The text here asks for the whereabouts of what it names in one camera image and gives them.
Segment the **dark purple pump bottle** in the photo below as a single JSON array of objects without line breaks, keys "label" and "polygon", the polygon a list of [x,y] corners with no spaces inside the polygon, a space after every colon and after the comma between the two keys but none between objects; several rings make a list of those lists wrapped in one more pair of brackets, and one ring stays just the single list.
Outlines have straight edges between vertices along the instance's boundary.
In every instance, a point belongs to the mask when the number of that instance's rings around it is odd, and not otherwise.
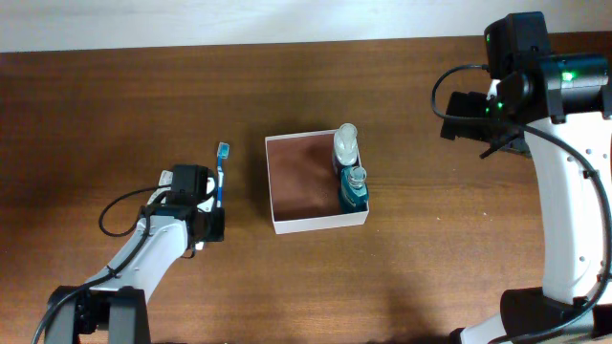
[{"label": "dark purple pump bottle", "polygon": [[353,166],[358,159],[358,130],[352,123],[344,123],[335,132],[332,161],[339,176],[343,168]]}]

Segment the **blue Listerine mouthwash bottle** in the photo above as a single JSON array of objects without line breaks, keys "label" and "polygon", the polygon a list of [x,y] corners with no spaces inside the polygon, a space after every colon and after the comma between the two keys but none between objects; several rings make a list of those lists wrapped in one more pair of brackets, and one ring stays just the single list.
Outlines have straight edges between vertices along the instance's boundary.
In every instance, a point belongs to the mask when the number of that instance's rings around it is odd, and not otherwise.
[{"label": "blue Listerine mouthwash bottle", "polygon": [[350,166],[342,169],[340,174],[339,201],[344,213],[366,210],[369,199],[366,177],[367,172],[361,166]]}]

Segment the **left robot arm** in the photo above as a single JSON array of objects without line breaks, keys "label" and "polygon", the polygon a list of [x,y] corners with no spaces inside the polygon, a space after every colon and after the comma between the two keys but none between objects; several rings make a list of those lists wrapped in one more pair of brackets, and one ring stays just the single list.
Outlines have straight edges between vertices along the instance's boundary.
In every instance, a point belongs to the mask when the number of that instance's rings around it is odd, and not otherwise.
[{"label": "left robot arm", "polygon": [[224,171],[177,164],[144,191],[126,243],[97,274],[79,286],[60,286],[49,297],[33,342],[78,343],[84,334],[108,332],[111,343],[151,340],[147,303],[179,259],[192,259],[205,244],[221,242]]}]

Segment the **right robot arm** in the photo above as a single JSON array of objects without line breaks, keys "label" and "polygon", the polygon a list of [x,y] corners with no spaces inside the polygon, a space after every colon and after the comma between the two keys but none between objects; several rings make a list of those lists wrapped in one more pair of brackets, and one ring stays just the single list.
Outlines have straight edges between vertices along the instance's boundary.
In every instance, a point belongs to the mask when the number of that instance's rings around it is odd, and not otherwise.
[{"label": "right robot arm", "polygon": [[611,69],[601,54],[557,54],[539,11],[484,32],[492,84],[451,95],[444,139],[477,140],[535,165],[544,229],[538,287],[506,290],[499,312],[453,343],[585,343],[611,335]]}]

